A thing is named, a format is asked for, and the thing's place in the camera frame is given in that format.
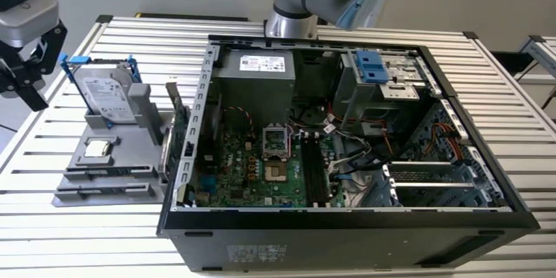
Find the metal chassis frame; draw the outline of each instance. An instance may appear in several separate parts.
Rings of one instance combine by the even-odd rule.
[[[230,36],[210,36],[210,40],[217,43],[210,43],[209,53],[206,54],[206,62],[203,63],[203,72],[209,73],[213,71],[214,63],[217,63],[223,55],[222,51],[225,48],[250,48],[251,45],[245,42],[254,42],[261,40],[261,38],[238,38]],[[361,48],[373,48],[373,49],[414,49],[418,51],[422,56],[429,68],[431,69],[433,75],[437,79],[437,82],[441,84],[443,90],[443,95],[449,100],[461,121],[469,131],[471,142],[478,148],[482,157],[491,168],[491,172],[498,179],[498,183],[506,192],[506,199],[510,202],[510,206],[514,209],[514,212],[490,212],[489,214],[479,214],[478,212],[421,212],[414,210],[411,212],[382,212],[377,210],[353,210],[351,212],[329,212],[323,215],[323,212],[318,210],[307,210],[303,212],[295,212],[289,210],[282,210],[279,213],[267,212],[262,210],[245,211],[242,212],[234,210],[207,210],[202,212],[201,210],[186,209],[178,210],[175,206],[175,193],[177,193],[177,180],[179,179],[183,182],[181,174],[178,179],[169,184],[169,190],[174,192],[166,193],[163,211],[159,220],[159,235],[161,236],[175,236],[178,232],[194,231],[201,232],[213,230],[290,230],[295,232],[297,230],[303,229],[419,229],[419,228],[439,228],[439,229],[451,229],[467,225],[478,229],[479,234],[483,232],[482,229],[490,229],[490,234],[497,234],[499,240],[481,245],[475,249],[471,249],[463,253],[458,258],[453,259],[447,264],[441,263],[441,260],[427,260],[422,264],[423,267],[429,266],[457,266],[467,261],[473,260],[481,254],[483,254],[486,249],[491,250],[502,246],[503,242],[511,242],[526,233],[533,232],[539,229],[541,226],[537,222],[537,219],[530,212],[523,199],[519,196],[519,193],[510,181],[505,170],[498,163],[493,151],[489,148],[489,145],[481,135],[475,124],[473,123],[473,118],[469,115],[469,112],[463,108],[461,100],[458,99],[458,93],[433,57],[431,51],[426,46],[407,46],[407,45],[393,45],[393,44],[362,44],[358,42],[333,42],[333,41],[305,41],[305,40],[281,40],[273,39],[267,40],[266,46],[270,48],[277,48],[282,46],[293,46],[295,43],[313,44],[321,49],[326,50],[338,50],[343,51],[349,47],[361,47]],[[199,85],[206,84],[209,78],[202,78]],[[194,110],[205,110],[205,105],[197,103]],[[194,168],[195,162],[195,153],[193,156],[187,157],[186,163],[189,163],[190,168]],[[503,228],[521,229],[521,234],[506,233]]]

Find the ram slot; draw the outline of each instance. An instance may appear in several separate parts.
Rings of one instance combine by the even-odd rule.
[[[309,206],[326,207],[329,192],[325,175],[325,161],[319,139],[310,136],[302,139],[302,165],[306,177]]]

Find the power supply label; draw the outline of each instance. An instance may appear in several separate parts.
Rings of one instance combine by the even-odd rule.
[[[83,79],[87,88],[87,98],[94,110],[115,123],[135,122],[134,112],[121,83],[111,78],[89,77]]]
[[[241,71],[286,72],[286,58],[245,55],[241,61]]]
[[[270,245],[229,245],[229,257],[233,263],[283,262],[289,246]]]

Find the motherboard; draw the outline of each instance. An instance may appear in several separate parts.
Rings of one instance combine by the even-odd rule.
[[[281,143],[281,132],[267,134],[267,148],[287,150],[287,158],[263,156],[263,138],[247,139],[243,133],[227,132],[223,139],[219,170],[217,175],[202,176],[202,190],[197,204],[210,207],[309,207],[309,190],[301,135],[289,135],[287,146]],[[322,181],[327,182],[326,167],[335,159],[333,137],[319,140]],[[325,184],[327,202],[333,207],[345,206],[342,193],[333,196],[331,187]]]

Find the slotted metal table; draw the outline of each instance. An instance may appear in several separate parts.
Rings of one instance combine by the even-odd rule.
[[[209,34],[263,36],[250,22],[114,18],[97,23],[77,54],[138,58],[159,108],[171,102],[163,84],[177,81],[193,103]],[[430,47],[481,133],[542,229],[455,270],[421,270],[455,278],[556,277],[556,126],[479,40],[463,33],[321,27],[323,40]],[[46,94],[51,107],[33,113],[0,155],[2,277],[190,277],[173,243],[155,235],[162,206],[55,208],[62,180],[86,128],[85,102],[61,75]],[[415,271],[238,273],[234,277],[413,277]]]
[[[527,52],[556,78],[556,37],[531,35],[521,52]]]

